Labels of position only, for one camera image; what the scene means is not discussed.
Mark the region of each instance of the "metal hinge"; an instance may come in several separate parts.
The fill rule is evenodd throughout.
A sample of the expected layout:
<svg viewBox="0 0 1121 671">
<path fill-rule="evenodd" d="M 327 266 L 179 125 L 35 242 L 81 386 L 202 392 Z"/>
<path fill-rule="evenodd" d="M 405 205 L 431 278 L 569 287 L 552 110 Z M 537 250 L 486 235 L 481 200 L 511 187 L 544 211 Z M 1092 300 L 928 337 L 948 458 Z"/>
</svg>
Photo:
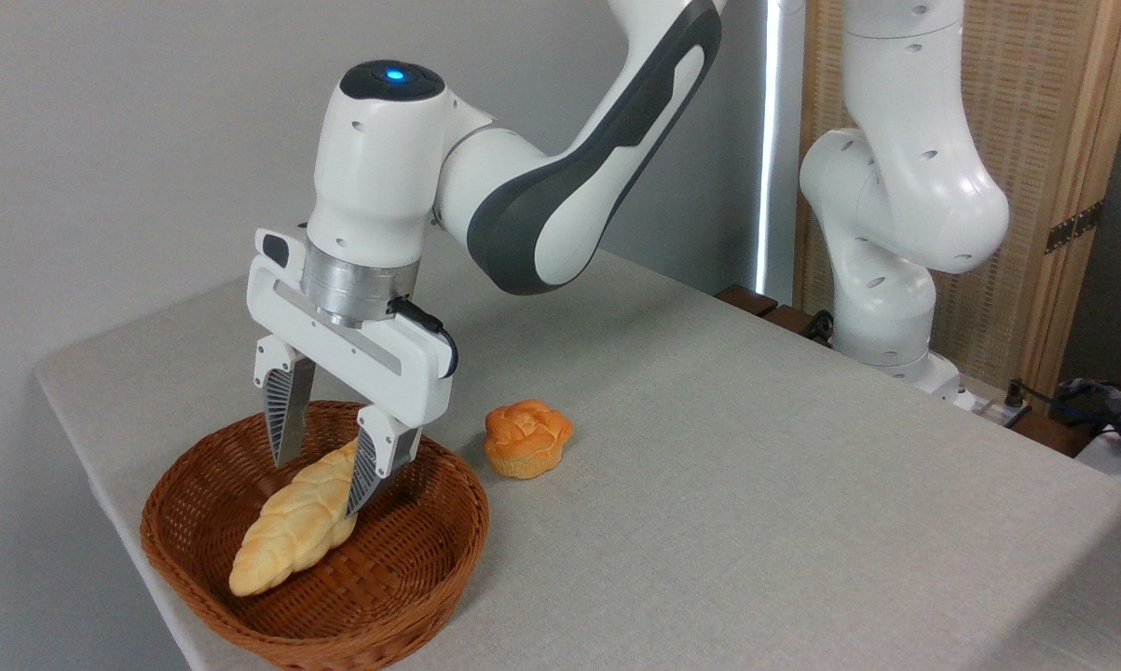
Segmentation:
<svg viewBox="0 0 1121 671">
<path fill-rule="evenodd" d="M 1097 226 L 1097 221 L 1102 217 L 1102 201 L 1094 203 L 1091 207 L 1083 209 L 1049 230 L 1049 242 L 1045 245 L 1045 254 L 1051 253 L 1062 246 L 1066 246 L 1071 241 L 1076 241 L 1088 230 Z"/>
</svg>

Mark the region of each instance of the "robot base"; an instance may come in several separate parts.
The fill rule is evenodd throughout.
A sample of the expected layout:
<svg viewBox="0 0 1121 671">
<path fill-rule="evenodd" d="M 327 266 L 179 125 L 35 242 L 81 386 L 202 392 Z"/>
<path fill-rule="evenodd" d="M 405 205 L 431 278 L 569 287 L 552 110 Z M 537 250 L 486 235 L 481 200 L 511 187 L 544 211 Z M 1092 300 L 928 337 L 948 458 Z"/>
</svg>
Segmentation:
<svg viewBox="0 0 1121 671">
<path fill-rule="evenodd" d="M 919 360 L 905 365 L 872 365 L 871 367 L 890 374 L 893 379 L 902 380 L 917 390 L 927 392 L 927 394 L 956 404 L 957 408 L 966 409 L 966 411 L 972 411 L 974 408 L 974 394 L 970 394 L 965 386 L 962 386 L 962 376 L 957 373 L 957 366 L 938 353 L 929 352 Z"/>
</svg>

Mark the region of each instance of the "bread roll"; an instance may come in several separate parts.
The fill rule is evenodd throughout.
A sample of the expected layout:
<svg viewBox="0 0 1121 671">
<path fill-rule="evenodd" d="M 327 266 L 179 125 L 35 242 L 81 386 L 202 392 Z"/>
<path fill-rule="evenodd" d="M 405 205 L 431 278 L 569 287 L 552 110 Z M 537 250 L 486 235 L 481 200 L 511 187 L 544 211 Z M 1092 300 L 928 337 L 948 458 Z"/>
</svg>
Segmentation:
<svg viewBox="0 0 1121 671">
<path fill-rule="evenodd" d="M 535 477 L 555 468 L 572 436 L 572 421 L 544 401 L 527 399 L 487 416 L 489 466 L 509 477 Z"/>
<path fill-rule="evenodd" d="M 343 543 L 356 523 L 345 518 L 356 441 L 349 441 L 297 473 L 262 505 L 241 541 L 229 589 L 245 597 L 269 590 L 291 574 L 312 568 Z"/>
</svg>

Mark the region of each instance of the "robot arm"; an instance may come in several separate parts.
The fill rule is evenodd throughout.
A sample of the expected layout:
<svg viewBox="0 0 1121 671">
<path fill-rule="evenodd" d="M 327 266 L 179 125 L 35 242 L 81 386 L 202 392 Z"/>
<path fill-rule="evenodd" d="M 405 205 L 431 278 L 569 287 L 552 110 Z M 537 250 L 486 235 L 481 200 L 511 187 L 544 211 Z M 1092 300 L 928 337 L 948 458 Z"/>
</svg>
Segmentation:
<svg viewBox="0 0 1121 671">
<path fill-rule="evenodd" d="M 423 427 L 448 407 L 455 343 L 411 302 L 428 221 L 506 291 L 568 283 L 708 71 L 725 0 L 609 1 L 627 63 L 560 156 L 427 68 L 360 64 L 328 102 L 306 243 L 258 232 L 245 301 L 271 333 L 258 342 L 253 382 L 266 392 L 275 463 L 299 453 L 317 366 L 370 401 L 356 418 L 348 513 L 415 458 Z"/>
<path fill-rule="evenodd" d="M 825 133 L 802 167 L 833 268 L 834 348 L 945 400 L 957 370 L 929 353 L 929 269 L 970 271 L 1008 230 L 962 106 L 963 12 L 961 0 L 847 1 L 842 87 L 861 129 Z"/>
<path fill-rule="evenodd" d="M 611 0 L 627 63 L 577 139 L 546 157 L 503 127 L 458 141 L 441 171 L 437 216 L 511 293 L 576 279 L 633 180 L 708 72 L 721 40 L 710 0 Z"/>
</svg>

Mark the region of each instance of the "brown woven basket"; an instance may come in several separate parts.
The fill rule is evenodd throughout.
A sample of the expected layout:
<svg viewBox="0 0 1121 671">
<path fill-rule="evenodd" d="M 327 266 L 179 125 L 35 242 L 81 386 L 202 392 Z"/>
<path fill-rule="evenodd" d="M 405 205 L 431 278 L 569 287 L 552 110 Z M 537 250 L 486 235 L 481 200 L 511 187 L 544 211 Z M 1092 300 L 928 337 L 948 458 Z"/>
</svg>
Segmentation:
<svg viewBox="0 0 1121 671">
<path fill-rule="evenodd" d="M 280 668 L 380 669 L 427 644 L 452 616 L 489 531 L 473 472 L 424 438 L 415 462 L 359 514 L 314 568 L 254 597 L 229 570 L 262 503 L 356 437 L 356 403 L 311 403 L 303 454 L 276 468 L 261 414 L 196 442 L 155 485 L 141 514 L 150 565 L 207 627 Z"/>
</svg>

